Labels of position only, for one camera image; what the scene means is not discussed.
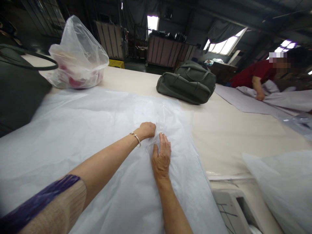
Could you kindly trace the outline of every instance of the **red shirt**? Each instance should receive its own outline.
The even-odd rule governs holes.
[[[261,83],[263,84],[267,80],[274,80],[275,75],[276,69],[273,68],[273,63],[270,63],[269,60],[262,60],[250,65],[234,76],[230,80],[230,82],[232,82],[231,87],[246,86],[248,88],[253,88],[253,76],[260,77]]]

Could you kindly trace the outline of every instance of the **bangle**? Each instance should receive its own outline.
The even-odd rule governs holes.
[[[138,148],[141,147],[141,142],[140,142],[138,136],[137,136],[136,134],[134,134],[133,132],[131,132],[130,134],[131,134],[131,135],[134,135],[135,138],[137,139],[137,141],[139,142],[139,145],[138,145],[137,147],[138,147]]]

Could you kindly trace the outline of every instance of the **hand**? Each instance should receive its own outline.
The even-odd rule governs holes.
[[[156,125],[152,122],[141,123],[140,127],[134,131],[140,141],[155,136]]]
[[[258,94],[257,97],[256,97],[256,99],[257,99],[258,101],[263,101],[265,97],[266,97],[266,96],[262,93],[262,94]]]
[[[152,156],[152,168],[156,183],[169,179],[169,165],[171,155],[171,143],[165,134],[160,133],[160,152],[158,153],[158,146],[155,144]]]

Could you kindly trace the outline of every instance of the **yellow crate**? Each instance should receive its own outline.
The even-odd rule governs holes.
[[[124,62],[119,60],[112,60],[110,59],[110,67],[118,67],[124,69]]]

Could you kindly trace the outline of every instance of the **beige knit sleeve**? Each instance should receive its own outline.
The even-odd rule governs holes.
[[[20,234],[61,233],[67,234],[83,211],[87,189],[82,180],[58,195]]]

